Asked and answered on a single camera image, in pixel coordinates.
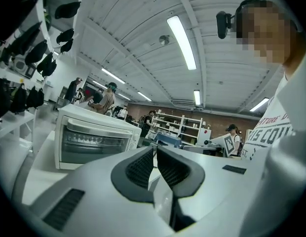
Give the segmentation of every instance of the black baseball cap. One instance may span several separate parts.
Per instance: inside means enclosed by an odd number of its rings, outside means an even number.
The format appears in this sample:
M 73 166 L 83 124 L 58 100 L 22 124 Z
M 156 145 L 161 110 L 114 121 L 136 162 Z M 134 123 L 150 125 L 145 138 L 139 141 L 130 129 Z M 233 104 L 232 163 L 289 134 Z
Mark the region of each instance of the black baseball cap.
M 235 124 L 231 124 L 228 126 L 228 128 L 226 129 L 227 132 L 232 131 L 233 129 L 236 129 L 236 125 Z

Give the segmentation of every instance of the white ceiling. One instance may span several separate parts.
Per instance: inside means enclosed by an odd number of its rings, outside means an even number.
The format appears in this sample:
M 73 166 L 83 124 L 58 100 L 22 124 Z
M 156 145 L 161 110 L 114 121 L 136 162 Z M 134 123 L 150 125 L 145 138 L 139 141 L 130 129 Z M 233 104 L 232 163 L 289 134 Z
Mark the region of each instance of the white ceiling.
M 49 0 L 51 13 L 72 1 Z M 229 36 L 217 36 L 216 14 L 234 14 L 243 0 L 81 1 L 75 18 L 54 19 L 52 25 L 61 31 L 74 27 L 79 37 L 71 55 L 89 64 L 91 77 L 100 83 L 115 81 L 101 67 L 124 80 L 126 84 L 116 81 L 118 88 L 134 102 L 145 102 L 140 91 L 155 104 L 172 105 L 174 99 L 194 100 L 193 91 L 199 89 L 206 110 L 248 114 L 264 97 L 273 96 L 281 80 L 281 68 L 259 63 Z M 188 35 L 196 70 L 187 69 L 172 38 L 166 20 L 174 15 Z M 171 36 L 168 45 L 159 43 L 161 35 Z

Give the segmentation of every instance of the white floor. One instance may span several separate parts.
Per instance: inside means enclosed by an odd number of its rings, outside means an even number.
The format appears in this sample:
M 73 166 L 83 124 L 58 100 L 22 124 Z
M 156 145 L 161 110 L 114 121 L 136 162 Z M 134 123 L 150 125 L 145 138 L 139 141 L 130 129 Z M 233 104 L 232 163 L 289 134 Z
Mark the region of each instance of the white floor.
M 37 111 L 33 141 L 34 154 L 29 153 L 18 173 L 12 193 L 12 200 L 16 203 L 21 203 L 22 201 L 24 186 L 30 168 L 34 162 L 34 156 L 39 151 L 49 133 L 55 129 L 55 120 L 57 118 L 58 112 L 53 111 L 53 106 L 53 103 L 49 103 L 48 105 L 39 107 Z M 31 133 L 28 131 L 26 126 L 21 127 L 20 137 L 31 141 Z

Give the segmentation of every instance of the black rubber insert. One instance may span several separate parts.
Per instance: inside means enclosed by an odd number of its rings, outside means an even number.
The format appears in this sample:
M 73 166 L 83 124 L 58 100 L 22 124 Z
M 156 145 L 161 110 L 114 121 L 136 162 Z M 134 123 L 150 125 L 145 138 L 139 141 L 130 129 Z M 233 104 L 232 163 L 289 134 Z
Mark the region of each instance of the black rubber insert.
M 148 191 L 152 170 L 153 146 L 149 146 L 119 162 L 112 170 L 111 180 L 117 191 L 130 201 L 154 203 L 153 193 Z
M 240 168 L 240 167 L 235 167 L 235 166 L 231 166 L 231 165 L 225 165 L 222 169 L 231 171 L 231 172 L 235 172 L 241 175 L 244 175 L 246 168 Z
M 44 217 L 43 221 L 61 231 L 84 194 L 84 191 L 71 189 Z
M 205 178 L 196 162 L 164 147 L 157 147 L 157 167 L 176 198 L 193 196 Z

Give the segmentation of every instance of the ceiling light fixture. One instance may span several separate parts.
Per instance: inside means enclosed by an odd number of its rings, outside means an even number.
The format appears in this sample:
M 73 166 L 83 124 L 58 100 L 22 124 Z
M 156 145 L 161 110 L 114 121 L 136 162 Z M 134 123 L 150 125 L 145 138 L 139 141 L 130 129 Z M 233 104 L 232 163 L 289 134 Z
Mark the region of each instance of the ceiling light fixture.
M 250 112 L 254 112 L 256 111 L 260 106 L 264 105 L 265 103 L 267 103 L 269 101 L 269 98 L 264 98 L 259 104 L 257 104 L 255 107 L 253 107 L 252 109 L 250 109 Z
M 105 70 L 104 68 L 102 68 L 102 71 L 104 71 L 107 75 L 109 75 L 109 76 L 115 78 L 117 81 L 119 81 L 119 82 L 125 84 L 125 82 L 124 82 L 123 80 L 119 79 L 118 77 L 116 77 L 115 75 L 113 75 L 113 74 L 110 73 L 109 71 Z
M 150 98 L 148 98 L 147 96 L 143 95 L 141 92 L 138 92 L 138 94 L 140 94 L 141 96 L 143 96 L 144 98 L 146 98 L 148 101 L 152 102 L 152 100 Z
M 194 90 L 193 94 L 196 105 L 200 105 L 200 90 Z
M 96 81 L 93 81 L 93 83 L 95 83 L 95 84 L 97 84 L 97 85 L 99 85 L 99 86 L 103 87 L 104 89 L 107 89 L 107 87 L 105 87 L 105 86 L 101 85 L 100 83 L 98 83 L 98 82 L 96 82 Z
M 125 99 L 127 99 L 127 100 L 129 100 L 129 101 L 131 101 L 130 98 L 127 98 L 127 97 L 125 97 L 124 95 L 121 95 L 120 93 L 118 93 L 118 95 L 124 97 Z
M 194 61 L 191 45 L 189 43 L 187 34 L 179 17 L 178 16 L 171 17 L 167 19 L 167 23 L 171 28 L 173 34 L 175 35 L 178 45 L 182 50 L 188 69 L 189 70 L 196 69 L 197 68 L 196 62 Z

